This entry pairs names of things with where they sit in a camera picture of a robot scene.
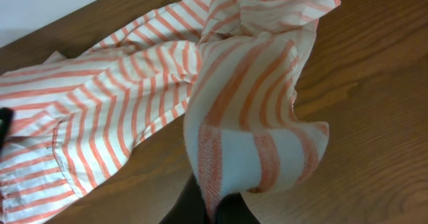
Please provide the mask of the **red white striped shirt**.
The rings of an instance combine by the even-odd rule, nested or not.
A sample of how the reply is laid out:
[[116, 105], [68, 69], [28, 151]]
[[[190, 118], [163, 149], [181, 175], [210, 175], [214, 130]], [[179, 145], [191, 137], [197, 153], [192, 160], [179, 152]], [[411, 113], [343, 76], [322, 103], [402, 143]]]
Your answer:
[[43, 223], [183, 117], [210, 219], [232, 193], [289, 189], [326, 150], [326, 122], [294, 114], [318, 21], [340, 0], [182, 0], [77, 58], [1, 76], [13, 111], [1, 149], [1, 221]]

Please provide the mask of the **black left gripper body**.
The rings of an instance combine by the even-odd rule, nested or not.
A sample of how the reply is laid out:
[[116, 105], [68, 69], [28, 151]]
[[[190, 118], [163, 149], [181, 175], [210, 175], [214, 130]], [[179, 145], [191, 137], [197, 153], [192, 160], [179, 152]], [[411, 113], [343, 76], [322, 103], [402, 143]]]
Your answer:
[[10, 108], [0, 109], [1, 127], [0, 127], [0, 149], [3, 148], [5, 140], [13, 122], [14, 111]]

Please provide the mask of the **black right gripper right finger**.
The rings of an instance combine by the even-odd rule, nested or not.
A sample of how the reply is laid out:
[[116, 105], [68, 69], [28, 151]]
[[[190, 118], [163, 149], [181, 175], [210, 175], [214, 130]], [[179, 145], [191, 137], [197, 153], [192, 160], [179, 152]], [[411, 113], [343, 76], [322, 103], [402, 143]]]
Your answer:
[[260, 224], [240, 193], [226, 196], [215, 214], [216, 224]]

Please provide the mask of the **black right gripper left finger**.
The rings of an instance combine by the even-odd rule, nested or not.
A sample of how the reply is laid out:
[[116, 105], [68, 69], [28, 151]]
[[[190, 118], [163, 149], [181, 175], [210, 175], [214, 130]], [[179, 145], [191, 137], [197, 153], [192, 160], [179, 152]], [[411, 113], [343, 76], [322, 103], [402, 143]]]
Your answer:
[[160, 224], [204, 224], [205, 203], [194, 175], [186, 182], [172, 209]]

